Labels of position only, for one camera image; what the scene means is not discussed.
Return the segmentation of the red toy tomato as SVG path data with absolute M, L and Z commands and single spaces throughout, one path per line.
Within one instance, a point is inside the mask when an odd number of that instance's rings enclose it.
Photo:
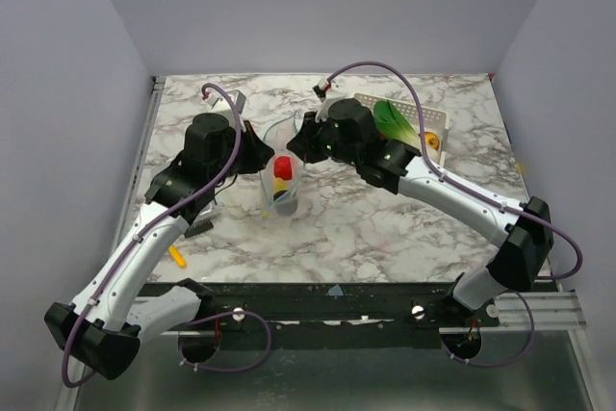
M 294 162 L 287 155 L 277 156 L 273 160 L 273 176 L 290 181 L 294 178 Z

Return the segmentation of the green toy bok choy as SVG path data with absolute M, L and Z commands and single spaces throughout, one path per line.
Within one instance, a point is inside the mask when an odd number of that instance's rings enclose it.
M 376 128 L 384 137 L 402 141 L 416 148 L 421 147 L 418 133 L 392 102 L 377 101 L 372 113 Z

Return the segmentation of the clear zip top bag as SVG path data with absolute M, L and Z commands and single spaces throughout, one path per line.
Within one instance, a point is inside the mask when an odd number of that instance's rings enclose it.
M 298 209 L 298 192 L 305 163 L 287 148 L 299 132 L 298 112 L 274 122 L 264 133 L 263 142 L 273 149 L 264 170 L 259 172 L 264 218 L 287 218 Z

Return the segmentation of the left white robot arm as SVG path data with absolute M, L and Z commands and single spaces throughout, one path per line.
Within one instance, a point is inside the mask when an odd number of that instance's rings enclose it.
M 197 115 L 183 149 L 151 181 L 131 231 L 91 282 L 71 302 L 54 302 L 44 322 L 63 359 L 75 359 L 108 380 L 122 375 L 140 347 L 172 327 L 215 327 L 249 313 L 224 308 L 214 293 L 187 278 L 144 304 L 136 303 L 167 249 L 215 198 L 226 177 L 263 170 L 273 155 L 240 116 Z

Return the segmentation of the yellow toy lemon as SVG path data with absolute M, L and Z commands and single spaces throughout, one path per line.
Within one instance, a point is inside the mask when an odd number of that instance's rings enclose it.
M 274 194 L 286 192 L 289 189 L 288 183 L 279 177 L 275 177 L 272 183 L 272 191 Z

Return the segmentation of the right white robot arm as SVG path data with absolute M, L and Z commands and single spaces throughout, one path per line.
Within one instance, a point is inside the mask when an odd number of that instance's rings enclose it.
M 430 168 L 420 151 L 382 137 L 369 108 L 339 99 L 305 114 L 288 149 L 314 164 L 327 159 L 355 168 L 369 185 L 417 199 L 461 221 L 497 247 L 495 256 L 459 276 L 443 302 L 445 319 L 467 324 L 489 299 L 526 292 L 552 249 L 547 203 L 527 203 L 482 189 L 442 167 Z

